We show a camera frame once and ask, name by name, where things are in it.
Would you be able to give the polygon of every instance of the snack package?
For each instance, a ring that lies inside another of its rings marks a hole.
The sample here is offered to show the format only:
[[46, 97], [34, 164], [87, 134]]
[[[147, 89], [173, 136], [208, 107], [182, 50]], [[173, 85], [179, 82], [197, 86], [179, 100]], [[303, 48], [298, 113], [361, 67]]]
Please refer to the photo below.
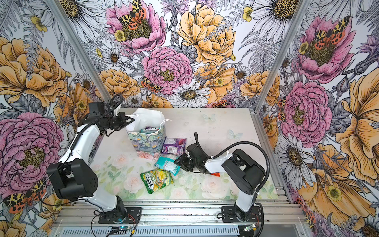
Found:
[[164, 140], [162, 154], [173, 154], [181, 156], [184, 153], [184, 148], [187, 139], [185, 138], [168, 138]]
[[159, 129], [160, 129], [160, 127], [146, 127], [145, 129], [141, 129], [141, 132], [151, 134], [151, 133], [155, 133]]
[[142, 173], [139, 176], [145, 184], [149, 194], [152, 194], [153, 192], [174, 183], [171, 173], [167, 170], [161, 170], [159, 168]]
[[168, 170], [170, 171], [174, 176], [176, 176], [179, 173], [180, 166], [174, 164], [174, 161], [178, 157], [175, 155], [165, 155], [165, 157], [159, 157], [157, 162], [155, 163], [155, 167], [160, 168], [162, 170]]

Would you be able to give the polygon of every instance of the green candy bag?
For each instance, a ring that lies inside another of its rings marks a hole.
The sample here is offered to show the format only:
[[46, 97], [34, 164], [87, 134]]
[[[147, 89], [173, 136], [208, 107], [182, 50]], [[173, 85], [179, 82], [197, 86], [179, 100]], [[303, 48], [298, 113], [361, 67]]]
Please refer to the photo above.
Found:
[[144, 172], [139, 176], [145, 184], [149, 194], [152, 194], [153, 192], [174, 183], [171, 173], [167, 170], [161, 170], [159, 168]]

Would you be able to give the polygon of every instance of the table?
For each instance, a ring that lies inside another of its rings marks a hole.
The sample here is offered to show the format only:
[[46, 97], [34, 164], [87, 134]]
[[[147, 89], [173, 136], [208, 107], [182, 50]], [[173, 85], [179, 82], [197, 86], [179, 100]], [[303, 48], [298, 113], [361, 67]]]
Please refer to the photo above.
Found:
[[[127, 115], [136, 109], [124, 108]], [[249, 109], [247, 108], [162, 108], [166, 119], [166, 136], [187, 138], [186, 145], [193, 144], [194, 132], [199, 134], [199, 143], [208, 155], [218, 154], [221, 150], [239, 140], [260, 144]], [[250, 145], [240, 148], [264, 169], [266, 162], [261, 152]], [[209, 174], [195, 174], [181, 170], [173, 176], [171, 184], [153, 194], [149, 194], [139, 174], [155, 169], [155, 161], [140, 158], [134, 150], [126, 131], [114, 132], [104, 136], [98, 146], [90, 167], [99, 179], [99, 185], [110, 193], [128, 200], [233, 200], [237, 199], [239, 189], [227, 175], [220, 177]], [[278, 199], [272, 178], [269, 177], [261, 189], [258, 199]]]

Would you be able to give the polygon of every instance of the floral gift bag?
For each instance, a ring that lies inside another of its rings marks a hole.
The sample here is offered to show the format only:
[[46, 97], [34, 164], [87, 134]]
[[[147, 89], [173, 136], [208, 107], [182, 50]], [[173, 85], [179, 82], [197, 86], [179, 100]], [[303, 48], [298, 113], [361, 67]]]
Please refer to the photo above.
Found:
[[[154, 156], [162, 150], [164, 138], [164, 115], [160, 111], [145, 108], [137, 109], [130, 115], [135, 121], [126, 127], [126, 131], [136, 151], [144, 151]], [[160, 127], [154, 133], [142, 133], [146, 127]]]

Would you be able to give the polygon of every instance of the metal post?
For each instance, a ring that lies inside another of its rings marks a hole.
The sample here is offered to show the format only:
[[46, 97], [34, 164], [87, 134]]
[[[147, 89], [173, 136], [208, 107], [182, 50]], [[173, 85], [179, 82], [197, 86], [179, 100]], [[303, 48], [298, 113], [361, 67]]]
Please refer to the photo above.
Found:
[[48, 0], [45, 2], [47, 6], [49, 7], [49, 9], [51, 10], [51, 12], [53, 13], [55, 20], [58, 21], [60, 29], [63, 30], [67, 39], [71, 43], [73, 49], [76, 51], [77, 55], [79, 56], [81, 62], [86, 67], [88, 74], [94, 81], [104, 101], [108, 102], [111, 99], [111, 96], [109, 95], [107, 89], [105, 88], [103, 81], [100, 79], [100, 76], [98, 75], [96, 68], [93, 65], [90, 57], [88, 56], [86, 50], [81, 44], [79, 36], [76, 34], [76, 29], [70, 23], [71, 20], [68, 18], [68, 16], [66, 15], [66, 12], [61, 6], [60, 0]]
[[268, 92], [270, 91], [270, 87], [274, 83], [275, 76], [279, 70], [281, 63], [284, 60], [284, 57], [286, 56], [286, 52], [288, 48], [290, 47], [290, 44], [293, 43], [293, 36], [296, 34], [297, 30], [299, 29], [301, 22], [305, 16], [305, 13], [307, 12], [307, 8], [309, 7], [309, 4], [310, 4], [310, 0], [300, 0], [298, 3], [298, 7], [296, 8], [296, 11], [293, 15], [290, 27], [287, 33], [285, 34], [285, 36], [283, 37], [282, 44], [280, 45], [279, 51], [276, 54], [273, 65], [271, 66], [266, 83], [263, 86], [262, 91], [258, 98], [258, 102], [255, 105], [254, 110], [256, 113], [259, 112], [260, 108], [263, 105], [263, 102], [266, 100]]

